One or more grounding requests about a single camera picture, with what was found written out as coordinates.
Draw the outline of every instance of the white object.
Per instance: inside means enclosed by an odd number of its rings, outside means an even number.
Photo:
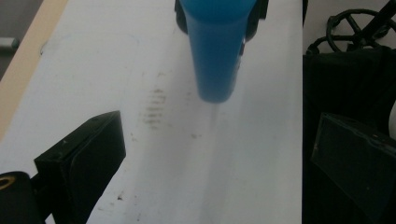
[[[120,110],[127,156],[89,223],[301,223],[301,1],[270,1],[233,96],[197,96],[174,0],[69,0],[0,143],[0,173]]]

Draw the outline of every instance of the black machine part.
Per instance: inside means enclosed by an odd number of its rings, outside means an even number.
[[[374,18],[364,27],[360,28],[352,15],[366,14],[374,16]],[[389,29],[396,32],[396,22],[391,18],[396,14],[396,0],[389,0],[388,3],[381,8],[379,12],[369,9],[350,9],[336,16],[331,16],[327,22],[326,36],[317,39],[308,47],[307,55],[319,54],[318,46],[327,41],[334,52],[340,52],[335,42],[346,41],[348,46],[346,51],[363,49],[365,47],[380,47],[376,40],[384,37]],[[333,35],[332,30],[340,24],[342,20],[346,20],[351,26],[354,35]]]
[[[266,18],[268,1],[269,0],[256,0],[256,4],[254,5],[253,9],[251,9],[247,19],[247,32],[245,35],[246,41],[252,39],[253,36],[256,34],[259,20]],[[175,12],[177,25],[180,30],[186,34],[188,32],[186,16],[184,15],[184,10],[179,0],[175,0]]]
[[[316,164],[374,223],[396,223],[396,141],[354,120],[322,114]]]
[[[124,158],[120,112],[89,119],[35,159],[32,179],[0,175],[0,223],[86,223]]]

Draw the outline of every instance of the blue cylinder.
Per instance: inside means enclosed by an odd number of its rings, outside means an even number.
[[[186,15],[200,97],[230,98],[239,67],[248,15],[256,0],[180,0]]]

